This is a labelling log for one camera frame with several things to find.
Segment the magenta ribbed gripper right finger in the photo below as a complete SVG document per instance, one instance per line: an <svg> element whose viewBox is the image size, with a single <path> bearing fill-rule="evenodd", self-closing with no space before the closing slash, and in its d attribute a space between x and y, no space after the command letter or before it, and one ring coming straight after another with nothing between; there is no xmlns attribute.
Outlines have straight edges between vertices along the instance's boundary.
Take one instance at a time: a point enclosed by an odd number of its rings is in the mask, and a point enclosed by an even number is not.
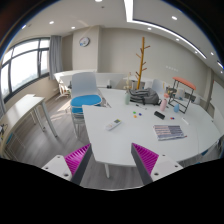
<svg viewBox="0 0 224 224"><path fill-rule="evenodd" d="M182 169L181 165L167 155L159 155L136 143L131 144L131 154L144 185Z"/></svg>

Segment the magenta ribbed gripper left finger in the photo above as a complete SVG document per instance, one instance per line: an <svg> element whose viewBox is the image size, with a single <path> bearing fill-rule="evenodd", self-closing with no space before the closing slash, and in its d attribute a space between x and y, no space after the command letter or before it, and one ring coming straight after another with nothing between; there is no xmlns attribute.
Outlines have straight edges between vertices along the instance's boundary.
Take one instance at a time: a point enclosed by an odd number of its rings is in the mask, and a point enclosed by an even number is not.
<svg viewBox="0 0 224 224"><path fill-rule="evenodd" d="M66 156L56 155L42 169L79 185L91 155L91 145L87 144Z"/></svg>

